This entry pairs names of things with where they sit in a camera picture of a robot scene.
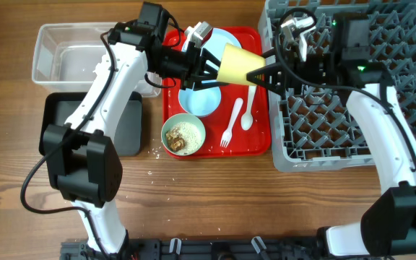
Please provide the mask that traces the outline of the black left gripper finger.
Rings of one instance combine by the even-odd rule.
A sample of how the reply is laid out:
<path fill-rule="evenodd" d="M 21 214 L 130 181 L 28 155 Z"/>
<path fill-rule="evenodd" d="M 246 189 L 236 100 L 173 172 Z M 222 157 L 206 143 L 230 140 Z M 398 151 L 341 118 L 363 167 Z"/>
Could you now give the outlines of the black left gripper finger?
<path fill-rule="evenodd" d="M 199 76 L 202 78 L 217 78 L 221 61 L 207 49 L 201 50 L 199 60 Z"/>
<path fill-rule="evenodd" d="M 210 81 L 210 82 L 195 82 L 192 90 L 206 90 L 213 87 L 227 86 L 226 82 Z"/>

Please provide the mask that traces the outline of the light blue bowl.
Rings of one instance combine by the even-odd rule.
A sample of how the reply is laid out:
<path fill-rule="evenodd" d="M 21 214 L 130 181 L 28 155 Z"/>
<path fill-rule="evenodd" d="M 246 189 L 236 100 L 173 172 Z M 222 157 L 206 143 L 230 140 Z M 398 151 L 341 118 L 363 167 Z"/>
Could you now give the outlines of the light blue bowl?
<path fill-rule="evenodd" d="M 203 118 L 214 113 L 220 105 L 222 94 L 219 87 L 205 90 L 180 90 L 178 102 L 182 109 L 194 116 Z"/>

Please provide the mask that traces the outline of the yellow plastic cup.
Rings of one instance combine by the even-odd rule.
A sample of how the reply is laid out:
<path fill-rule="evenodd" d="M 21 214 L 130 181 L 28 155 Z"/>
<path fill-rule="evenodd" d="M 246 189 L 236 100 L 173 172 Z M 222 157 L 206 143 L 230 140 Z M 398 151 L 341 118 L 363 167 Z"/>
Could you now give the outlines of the yellow plastic cup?
<path fill-rule="evenodd" d="M 254 85 L 247 73 L 266 65 L 265 58 L 232 44 L 225 45 L 216 80 L 235 85 Z"/>

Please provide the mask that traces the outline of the green bowl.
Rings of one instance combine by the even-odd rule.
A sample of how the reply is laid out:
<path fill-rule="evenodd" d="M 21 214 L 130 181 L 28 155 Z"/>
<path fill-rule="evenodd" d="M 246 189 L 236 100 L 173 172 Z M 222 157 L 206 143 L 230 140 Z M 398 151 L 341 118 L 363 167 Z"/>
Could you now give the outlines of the green bowl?
<path fill-rule="evenodd" d="M 193 116 L 193 115 L 191 115 L 191 114 L 189 114 L 189 113 L 179 113 L 179 114 L 176 114 L 176 115 L 174 115 L 174 116 L 171 116 L 164 124 L 163 124 L 163 127 L 162 127 L 162 130 L 161 130 L 161 139 L 162 139 L 162 143 L 164 144 L 164 147 L 166 148 L 166 150 L 170 153 L 170 154 L 172 154 L 172 155 L 175 155 L 175 156 L 180 156 L 180 155 L 176 155 L 176 154 L 174 154 L 174 153 L 172 153 L 170 150 L 169 150 L 169 148 L 168 148 L 168 146 L 167 146 L 167 142 L 165 141 L 165 137 L 164 137 L 164 131 L 167 131 L 170 127 L 172 127 L 172 126 L 175 126 L 177 123 L 180 123 L 180 122 L 188 122 L 188 123 L 192 123 L 192 124 L 195 124 L 196 125 L 196 127 L 200 130 L 200 132 L 201 132 L 201 135 L 202 135 L 202 138 L 203 138 L 203 142 L 202 142 L 202 145 L 204 144 L 204 141 L 205 141 L 205 139 L 206 139 L 206 130 L 205 130 L 205 128 L 204 128 L 204 124 L 202 123 L 202 121 L 199 119 L 199 118 L 197 118 L 196 116 Z"/>

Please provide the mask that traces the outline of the white plastic spoon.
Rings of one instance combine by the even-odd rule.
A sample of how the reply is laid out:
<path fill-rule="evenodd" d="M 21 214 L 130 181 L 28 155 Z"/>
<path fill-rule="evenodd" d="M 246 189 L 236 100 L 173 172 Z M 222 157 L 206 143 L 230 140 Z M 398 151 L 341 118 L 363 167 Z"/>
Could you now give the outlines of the white plastic spoon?
<path fill-rule="evenodd" d="M 256 94 L 256 85 L 249 86 L 246 112 L 242 115 L 241 121 L 240 121 L 241 127 L 244 131 L 248 131 L 253 124 L 253 116 L 251 114 L 251 109 L 252 109 L 255 94 Z"/>

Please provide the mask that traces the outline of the rice and food scraps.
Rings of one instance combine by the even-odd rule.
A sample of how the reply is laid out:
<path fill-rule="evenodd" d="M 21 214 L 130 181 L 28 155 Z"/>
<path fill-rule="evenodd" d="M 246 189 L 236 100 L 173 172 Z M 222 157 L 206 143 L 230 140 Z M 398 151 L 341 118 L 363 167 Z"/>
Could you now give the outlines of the rice and food scraps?
<path fill-rule="evenodd" d="M 164 131 L 169 150 L 180 156 L 195 153 L 202 147 L 202 133 L 193 123 L 180 122 Z"/>

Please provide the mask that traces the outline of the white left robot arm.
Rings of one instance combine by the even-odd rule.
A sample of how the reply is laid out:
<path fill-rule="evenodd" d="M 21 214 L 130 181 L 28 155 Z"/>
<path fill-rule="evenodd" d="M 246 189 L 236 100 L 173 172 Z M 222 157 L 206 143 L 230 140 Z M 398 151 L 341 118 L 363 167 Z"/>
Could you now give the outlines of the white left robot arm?
<path fill-rule="evenodd" d="M 88 239 L 79 255 L 86 259 L 131 258 L 115 202 L 123 168 L 113 141 L 132 92 L 150 72 L 196 85 L 207 77 L 206 62 L 214 60 L 202 48 L 212 34 L 206 22 L 185 31 L 186 51 L 163 45 L 171 19 L 139 18 L 102 33 L 106 53 L 90 90 L 64 125 L 50 124 L 43 132 L 41 162 L 50 185 L 83 218 Z"/>

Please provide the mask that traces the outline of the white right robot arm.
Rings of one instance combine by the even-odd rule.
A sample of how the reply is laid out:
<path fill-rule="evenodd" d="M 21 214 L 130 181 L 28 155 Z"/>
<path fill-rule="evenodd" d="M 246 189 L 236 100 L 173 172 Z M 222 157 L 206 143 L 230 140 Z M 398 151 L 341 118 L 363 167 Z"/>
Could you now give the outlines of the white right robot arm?
<path fill-rule="evenodd" d="M 335 91 L 368 145 L 381 196 L 359 222 L 319 229 L 321 256 L 416 254 L 416 138 L 389 70 L 371 61 L 369 19 L 357 12 L 335 14 L 328 53 L 308 57 L 304 49 L 288 51 L 291 40 L 304 44 L 317 24 L 307 9 L 285 12 L 275 27 L 273 48 L 266 52 L 276 61 L 249 72 L 247 79 L 279 95 L 303 85 Z"/>

